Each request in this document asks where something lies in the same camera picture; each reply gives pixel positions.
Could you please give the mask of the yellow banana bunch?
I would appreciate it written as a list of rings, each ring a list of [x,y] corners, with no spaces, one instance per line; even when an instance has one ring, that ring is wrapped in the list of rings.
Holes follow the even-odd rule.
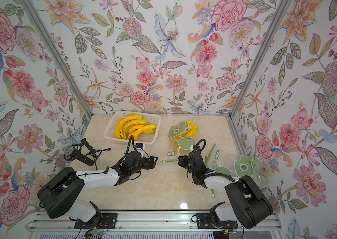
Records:
[[[135,124],[135,125],[131,125],[130,127],[128,127],[126,129],[125,132],[123,132],[122,134],[122,139],[130,139],[130,137],[132,137],[132,133],[138,129],[140,129],[141,127],[145,126],[145,125],[150,125],[151,123],[149,123],[146,119],[143,120],[144,123],[141,124]]]

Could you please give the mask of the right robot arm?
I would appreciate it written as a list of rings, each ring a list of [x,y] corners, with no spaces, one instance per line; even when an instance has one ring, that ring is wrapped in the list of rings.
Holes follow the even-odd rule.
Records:
[[[274,209],[252,177],[245,175],[239,179],[218,173],[206,167],[201,151],[191,151],[178,158],[178,165],[187,170],[192,182],[203,188],[213,189],[228,196],[229,203],[221,202],[213,206],[209,213],[197,213],[199,229],[252,229]]]

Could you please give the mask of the white plastic basket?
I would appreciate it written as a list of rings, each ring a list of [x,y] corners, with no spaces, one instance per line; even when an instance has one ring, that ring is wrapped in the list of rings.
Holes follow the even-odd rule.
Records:
[[[160,124],[159,115],[119,111],[111,118],[103,136],[105,139],[124,143],[133,136],[135,142],[153,144]]]

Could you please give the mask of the single yellow banana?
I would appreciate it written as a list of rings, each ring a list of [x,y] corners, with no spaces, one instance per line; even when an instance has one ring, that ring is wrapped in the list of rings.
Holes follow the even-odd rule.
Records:
[[[114,130],[114,138],[116,139],[122,139],[122,127],[123,127],[123,118],[120,118],[116,124],[115,130]]]
[[[121,132],[125,132],[128,127],[135,124],[144,123],[144,116],[142,115],[130,115],[122,119],[119,123],[119,129]]]
[[[156,128],[157,128],[157,125],[155,124],[145,125],[132,133],[133,139],[138,140],[138,137],[142,133],[155,133]]]

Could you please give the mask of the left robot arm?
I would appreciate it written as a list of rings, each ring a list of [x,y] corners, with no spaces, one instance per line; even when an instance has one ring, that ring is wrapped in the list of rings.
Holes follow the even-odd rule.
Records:
[[[93,202],[80,200],[82,192],[100,187],[113,187],[133,180],[142,170],[154,169],[158,157],[149,156],[144,150],[125,154],[114,166],[98,171],[75,171],[67,167],[58,173],[37,193],[40,205],[49,218],[69,216],[82,222],[99,217],[101,211]]]

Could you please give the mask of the aluminium front rail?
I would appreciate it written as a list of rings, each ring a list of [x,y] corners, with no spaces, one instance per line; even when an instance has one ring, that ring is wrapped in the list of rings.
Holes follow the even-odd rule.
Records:
[[[141,231],[196,231],[195,214],[205,210],[107,210],[104,213],[116,213],[115,229],[111,232]],[[75,222],[68,216],[50,219],[46,212],[36,214],[33,221],[26,225],[29,232],[83,232],[76,229]]]

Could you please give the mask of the zip-top bag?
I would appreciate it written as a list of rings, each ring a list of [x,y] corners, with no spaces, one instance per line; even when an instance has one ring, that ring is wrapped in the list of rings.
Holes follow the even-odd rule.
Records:
[[[234,161],[232,154],[227,154],[221,147],[215,143],[210,148],[205,156],[205,165],[207,168],[228,176],[235,177]]]
[[[249,155],[234,155],[232,175],[235,178],[250,176],[261,190],[268,187],[269,180],[261,174],[264,161]]]
[[[171,126],[168,132],[170,146],[162,162],[177,162],[180,156],[189,153],[196,144],[195,136],[198,133],[198,128],[199,126],[194,120],[183,121]]]

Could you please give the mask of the black microphone on tripod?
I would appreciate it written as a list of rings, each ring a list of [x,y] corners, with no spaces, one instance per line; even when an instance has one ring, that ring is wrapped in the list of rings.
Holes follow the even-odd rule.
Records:
[[[104,151],[110,151],[111,148],[97,150],[89,144],[86,138],[83,138],[79,144],[71,144],[63,147],[63,156],[66,161],[78,160],[88,166],[95,166],[98,170],[97,160]]]

